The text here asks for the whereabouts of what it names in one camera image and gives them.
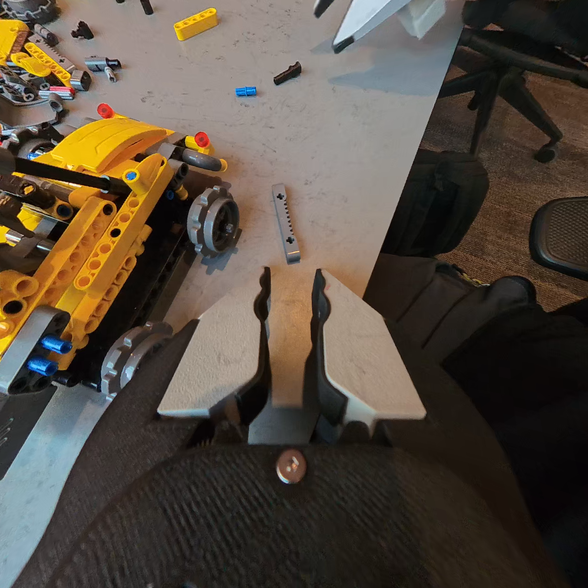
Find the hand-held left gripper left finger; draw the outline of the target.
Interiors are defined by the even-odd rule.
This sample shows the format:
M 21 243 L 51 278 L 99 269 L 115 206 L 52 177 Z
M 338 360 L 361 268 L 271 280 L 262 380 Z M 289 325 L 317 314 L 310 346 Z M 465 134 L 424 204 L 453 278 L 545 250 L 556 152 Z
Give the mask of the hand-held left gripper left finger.
M 200 315 L 158 406 L 161 417 L 250 425 L 271 384 L 268 301 L 271 275 L 259 268 Z

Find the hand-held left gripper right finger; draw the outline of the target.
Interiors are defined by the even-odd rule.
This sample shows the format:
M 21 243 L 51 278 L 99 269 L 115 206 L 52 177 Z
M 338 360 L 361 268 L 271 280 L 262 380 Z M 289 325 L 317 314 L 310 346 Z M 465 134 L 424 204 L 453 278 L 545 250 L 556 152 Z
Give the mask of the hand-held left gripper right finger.
M 384 318 L 324 269 L 312 292 L 320 414 L 331 425 L 427 414 Z

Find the black pin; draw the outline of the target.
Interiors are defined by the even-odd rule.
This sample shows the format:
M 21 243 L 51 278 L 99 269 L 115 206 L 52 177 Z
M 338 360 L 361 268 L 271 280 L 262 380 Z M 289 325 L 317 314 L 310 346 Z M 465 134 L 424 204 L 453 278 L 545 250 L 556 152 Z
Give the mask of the black pin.
M 290 65 L 284 71 L 276 74 L 273 78 L 273 83 L 275 86 L 280 86 L 289 82 L 293 79 L 299 77 L 302 73 L 302 65 L 299 61 L 295 62 L 293 65 Z

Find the short grey gear rack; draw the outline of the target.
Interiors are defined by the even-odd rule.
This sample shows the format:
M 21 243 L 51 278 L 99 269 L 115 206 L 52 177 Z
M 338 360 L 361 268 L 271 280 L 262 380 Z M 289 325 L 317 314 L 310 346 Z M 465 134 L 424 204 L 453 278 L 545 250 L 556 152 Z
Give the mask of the short grey gear rack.
M 296 264 L 300 262 L 300 248 L 298 240 L 293 232 L 290 218 L 288 195 L 285 185 L 278 183 L 272 185 L 272 197 L 275 205 L 277 221 L 281 232 L 286 263 Z

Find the yellow toy vehicle model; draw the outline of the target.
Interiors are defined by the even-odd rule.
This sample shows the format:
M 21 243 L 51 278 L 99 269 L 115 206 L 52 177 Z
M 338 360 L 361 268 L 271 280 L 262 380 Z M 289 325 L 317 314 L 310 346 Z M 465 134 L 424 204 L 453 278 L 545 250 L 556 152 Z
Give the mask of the yellow toy vehicle model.
M 112 399 L 168 342 L 153 313 L 187 251 L 239 238 L 207 134 L 97 111 L 1 148 L 1 478 L 57 386 Z

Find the black mesh office chair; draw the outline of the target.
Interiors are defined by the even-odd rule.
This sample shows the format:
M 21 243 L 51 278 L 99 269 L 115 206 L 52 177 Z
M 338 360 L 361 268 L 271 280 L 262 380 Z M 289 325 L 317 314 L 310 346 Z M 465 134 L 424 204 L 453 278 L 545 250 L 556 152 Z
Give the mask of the black mesh office chair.
M 534 155 L 553 161 L 563 134 L 526 85 L 530 72 L 587 88 L 587 1 L 466 1 L 458 46 L 482 57 L 480 67 L 443 83 L 438 98 L 473 92 L 469 152 L 478 156 L 499 97 L 543 132 Z

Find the short yellow beam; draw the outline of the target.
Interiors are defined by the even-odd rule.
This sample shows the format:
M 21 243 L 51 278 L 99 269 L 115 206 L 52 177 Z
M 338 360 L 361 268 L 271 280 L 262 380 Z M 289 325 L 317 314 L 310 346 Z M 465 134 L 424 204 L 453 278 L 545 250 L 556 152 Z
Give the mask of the short yellow beam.
M 185 41 L 216 26 L 217 9 L 211 7 L 174 23 L 173 30 L 179 41 Z

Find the black backpack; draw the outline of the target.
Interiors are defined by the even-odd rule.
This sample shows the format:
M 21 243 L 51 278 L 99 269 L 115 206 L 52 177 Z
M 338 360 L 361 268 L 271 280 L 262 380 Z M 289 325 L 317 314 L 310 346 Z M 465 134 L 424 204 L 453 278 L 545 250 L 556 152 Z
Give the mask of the black backpack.
M 457 248 L 489 190 L 475 156 L 418 149 L 380 252 L 436 257 Z

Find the dark grey pin connectors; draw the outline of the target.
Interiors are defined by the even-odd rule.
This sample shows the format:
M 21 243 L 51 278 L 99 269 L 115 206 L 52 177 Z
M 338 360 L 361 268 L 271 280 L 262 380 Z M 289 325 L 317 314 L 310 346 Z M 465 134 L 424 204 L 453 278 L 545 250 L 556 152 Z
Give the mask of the dark grey pin connectors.
M 103 72 L 111 83 L 117 82 L 115 71 L 122 68 L 120 60 L 100 56 L 86 57 L 85 65 L 91 72 Z

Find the dark grey toothed wheel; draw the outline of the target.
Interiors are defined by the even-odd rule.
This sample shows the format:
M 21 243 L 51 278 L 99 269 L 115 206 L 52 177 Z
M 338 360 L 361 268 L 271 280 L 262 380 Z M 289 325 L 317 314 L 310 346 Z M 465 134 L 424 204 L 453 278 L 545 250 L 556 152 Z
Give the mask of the dark grey toothed wheel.
M 16 19 L 27 24 L 47 24 L 59 17 L 60 9 L 56 1 L 1 1 L 8 19 Z

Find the pile of small building parts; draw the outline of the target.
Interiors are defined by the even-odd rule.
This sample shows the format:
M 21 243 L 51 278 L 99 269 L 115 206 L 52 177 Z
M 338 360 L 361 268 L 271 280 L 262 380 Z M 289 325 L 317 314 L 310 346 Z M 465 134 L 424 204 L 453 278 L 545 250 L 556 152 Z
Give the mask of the pile of small building parts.
M 91 89 L 91 74 L 58 50 L 59 41 L 43 24 L 1 14 L 1 141 L 39 135 L 67 114 L 66 101 Z

